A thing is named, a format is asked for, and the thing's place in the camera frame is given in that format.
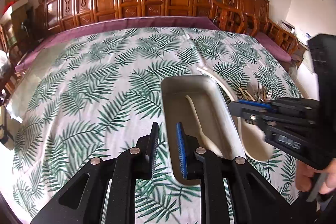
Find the fork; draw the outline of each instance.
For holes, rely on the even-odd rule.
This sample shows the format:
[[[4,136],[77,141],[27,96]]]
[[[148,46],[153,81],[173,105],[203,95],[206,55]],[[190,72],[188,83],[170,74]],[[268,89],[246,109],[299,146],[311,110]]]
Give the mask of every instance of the fork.
[[[265,87],[262,84],[258,83],[257,94],[258,94],[259,100],[262,101],[262,102],[264,102],[264,99],[263,99],[264,98],[264,89],[265,89]]]

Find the green leaf pattern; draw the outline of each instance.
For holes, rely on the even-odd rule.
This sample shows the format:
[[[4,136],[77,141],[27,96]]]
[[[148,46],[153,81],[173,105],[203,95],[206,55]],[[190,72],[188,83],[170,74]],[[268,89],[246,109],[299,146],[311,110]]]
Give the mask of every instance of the green leaf pattern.
[[[240,98],[239,87],[249,82],[274,96],[301,97],[280,64],[246,35],[150,27],[73,39],[37,86],[17,134],[15,201],[33,217],[90,158],[117,157],[156,121],[154,176],[135,186],[137,223],[199,223],[200,187],[182,186],[170,175],[160,84],[169,76],[200,74],[196,68],[203,64]],[[248,161],[288,202],[296,199],[293,157],[276,149],[267,162]]]

